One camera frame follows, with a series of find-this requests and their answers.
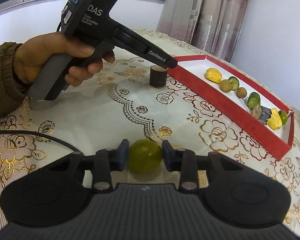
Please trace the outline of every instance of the round black disc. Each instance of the round black disc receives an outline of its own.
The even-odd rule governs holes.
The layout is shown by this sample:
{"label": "round black disc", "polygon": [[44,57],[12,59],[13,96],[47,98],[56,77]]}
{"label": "round black disc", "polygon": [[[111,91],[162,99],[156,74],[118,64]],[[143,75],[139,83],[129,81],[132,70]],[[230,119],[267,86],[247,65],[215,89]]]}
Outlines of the round black disc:
{"label": "round black disc", "polygon": [[0,205],[9,221],[47,227],[74,218],[87,197],[86,189],[65,172],[38,170],[8,185]]}
{"label": "round black disc", "polygon": [[257,172],[227,172],[208,186],[204,198],[217,217],[248,228],[283,222],[290,206],[287,189]]}

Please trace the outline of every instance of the white wall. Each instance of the white wall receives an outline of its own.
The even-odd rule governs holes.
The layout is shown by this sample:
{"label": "white wall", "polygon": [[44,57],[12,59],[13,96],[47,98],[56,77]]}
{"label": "white wall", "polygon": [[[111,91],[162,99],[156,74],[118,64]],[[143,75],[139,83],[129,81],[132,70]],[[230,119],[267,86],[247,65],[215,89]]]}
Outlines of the white wall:
{"label": "white wall", "polygon": [[[0,44],[25,42],[34,36],[56,31],[67,0],[34,4],[0,15]],[[151,0],[118,0],[110,16],[129,28],[157,28],[163,3]]]}
{"label": "white wall", "polygon": [[300,0],[250,0],[231,63],[300,110]]}

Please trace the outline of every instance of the floral tablecloth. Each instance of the floral tablecloth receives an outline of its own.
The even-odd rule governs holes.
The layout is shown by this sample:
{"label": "floral tablecloth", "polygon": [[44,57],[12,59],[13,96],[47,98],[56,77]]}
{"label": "floral tablecloth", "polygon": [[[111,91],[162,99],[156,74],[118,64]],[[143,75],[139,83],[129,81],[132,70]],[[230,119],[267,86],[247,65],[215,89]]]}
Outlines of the floral tablecloth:
{"label": "floral tablecloth", "polygon": [[[136,32],[174,56],[205,54],[162,33]],[[159,144],[168,139],[173,147],[192,149],[198,155],[220,152],[285,185],[291,206],[284,224],[300,235],[300,119],[295,122],[292,149],[277,161],[218,109],[172,77],[163,89],[150,87],[150,62],[118,48],[115,54],[113,64],[105,63],[101,73],[78,88],[69,88],[55,101],[25,100],[0,120],[0,130],[53,135],[85,155],[117,148],[124,138],[130,143],[148,138]],[[41,137],[0,135],[0,193],[12,181],[68,153],[69,149]],[[135,177],[127,171],[112,176],[115,183],[178,183],[178,173],[168,173],[163,164],[150,177]],[[199,179],[205,186],[204,172],[199,172]],[[84,185],[90,183],[91,174],[87,174]],[[0,207],[0,230],[6,223]]]}

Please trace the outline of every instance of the olive green jacket sleeve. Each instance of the olive green jacket sleeve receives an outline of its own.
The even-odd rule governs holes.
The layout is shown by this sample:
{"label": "olive green jacket sleeve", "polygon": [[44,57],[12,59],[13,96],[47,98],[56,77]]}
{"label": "olive green jacket sleeve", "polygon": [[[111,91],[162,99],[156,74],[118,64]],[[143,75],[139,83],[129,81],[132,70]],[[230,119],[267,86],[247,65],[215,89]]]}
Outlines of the olive green jacket sleeve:
{"label": "olive green jacket sleeve", "polygon": [[25,98],[12,76],[12,59],[19,46],[14,42],[0,46],[0,118],[16,110]]}

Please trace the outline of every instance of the curtain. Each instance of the curtain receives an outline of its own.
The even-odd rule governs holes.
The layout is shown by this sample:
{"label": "curtain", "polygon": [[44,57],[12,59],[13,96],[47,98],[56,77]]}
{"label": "curtain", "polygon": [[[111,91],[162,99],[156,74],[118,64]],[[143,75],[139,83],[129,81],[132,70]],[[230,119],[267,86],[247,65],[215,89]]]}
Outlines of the curtain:
{"label": "curtain", "polygon": [[230,62],[249,0],[166,0],[157,31]]}

